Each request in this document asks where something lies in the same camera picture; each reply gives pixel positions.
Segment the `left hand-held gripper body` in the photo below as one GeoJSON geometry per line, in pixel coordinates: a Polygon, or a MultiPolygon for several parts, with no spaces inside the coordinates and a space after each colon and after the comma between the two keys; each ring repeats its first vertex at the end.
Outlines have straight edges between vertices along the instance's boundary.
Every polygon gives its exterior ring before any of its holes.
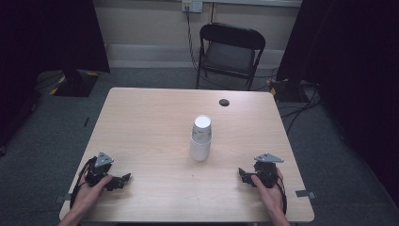
{"type": "Polygon", "coordinates": [[[108,173],[114,159],[106,153],[99,152],[88,161],[88,172],[86,182],[89,186],[96,186],[108,173]]]}

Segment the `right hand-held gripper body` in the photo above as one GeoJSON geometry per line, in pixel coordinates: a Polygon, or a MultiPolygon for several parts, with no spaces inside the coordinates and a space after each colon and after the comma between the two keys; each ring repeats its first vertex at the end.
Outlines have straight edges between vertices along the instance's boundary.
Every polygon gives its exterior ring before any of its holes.
{"type": "Polygon", "coordinates": [[[272,188],[279,179],[276,164],[283,163],[284,160],[271,153],[258,155],[254,160],[255,175],[265,187],[272,188]]]}

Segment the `person's right hand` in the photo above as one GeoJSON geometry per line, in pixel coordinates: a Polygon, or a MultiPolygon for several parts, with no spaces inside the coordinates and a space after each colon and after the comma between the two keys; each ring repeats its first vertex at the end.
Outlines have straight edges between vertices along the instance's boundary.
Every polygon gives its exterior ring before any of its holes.
{"type": "Polygon", "coordinates": [[[270,219],[284,217],[283,213],[283,198],[280,188],[282,187],[282,174],[279,169],[277,169],[278,183],[272,188],[267,188],[263,185],[262,181],[256,176],[252,175],[251,179],[261,196],[263,205],[266,208],[267,215],[270,219]]]}

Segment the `person's left hand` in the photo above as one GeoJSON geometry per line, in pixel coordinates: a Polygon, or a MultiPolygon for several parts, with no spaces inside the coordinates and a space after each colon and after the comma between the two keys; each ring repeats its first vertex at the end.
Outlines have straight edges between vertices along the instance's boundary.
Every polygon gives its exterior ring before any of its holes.
{"type": "Polygon", "coordinates": [[[107,174],[97,185],[89,186],[86,182],[86,177],[83,176],[78,184],[79,189],[72,206],[72,211],[77,216],[84,216],[99,199],[104,186],[111,180],[112,176],[107,174]]]}

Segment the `black stand base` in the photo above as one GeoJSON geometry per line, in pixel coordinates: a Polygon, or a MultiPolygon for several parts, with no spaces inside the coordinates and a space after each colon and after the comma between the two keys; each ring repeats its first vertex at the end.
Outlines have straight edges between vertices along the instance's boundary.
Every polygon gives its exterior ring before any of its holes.
{"type": "Polygon", "coordinates": [[[62,77],[50,91],[54,96],[88,97],[99,75],[95,72],[63,70],[62,77]]]}
{"type": "Polygon", "coordinates": [[[300,86],[290,80],[276,81],[271,79],[268,82],[268,87],[277,102],[302,102],[300,86]]]}

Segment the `black folding chair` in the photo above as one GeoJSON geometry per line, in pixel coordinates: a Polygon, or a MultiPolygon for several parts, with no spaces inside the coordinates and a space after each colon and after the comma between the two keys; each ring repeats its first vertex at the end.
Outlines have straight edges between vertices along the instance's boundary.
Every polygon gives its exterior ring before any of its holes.
{"type": "Polygon", "coordinates": [[[210,23],[199,31],[200,49],[196,88],[201,72],[224,74],[245,79],[250,89],[257,71],[265,38],[251,28],[210,23]]]}

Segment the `black curtain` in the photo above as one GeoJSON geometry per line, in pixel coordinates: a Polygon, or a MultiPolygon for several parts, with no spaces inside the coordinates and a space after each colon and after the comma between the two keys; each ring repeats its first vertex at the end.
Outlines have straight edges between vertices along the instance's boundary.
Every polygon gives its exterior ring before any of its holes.
{"type": "Polygon", "coordinates": [[[399,0],[302,0],[277,78],[318,85],[399,207],[399,0]]]}
{"type": "Polygon", "coordinates": [[[0,0],[0,147],[39,97],[38,76],[110,71],[93,0],[0,0]]]}

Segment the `white wall socket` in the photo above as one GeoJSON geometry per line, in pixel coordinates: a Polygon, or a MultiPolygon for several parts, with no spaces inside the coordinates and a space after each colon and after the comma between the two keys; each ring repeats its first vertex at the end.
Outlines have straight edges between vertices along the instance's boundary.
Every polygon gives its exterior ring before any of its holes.
{"type": "Polygon", "coordinates": [[[202,13],[203,2],[200,0],[182,0],[182,12],[202,13]]]}

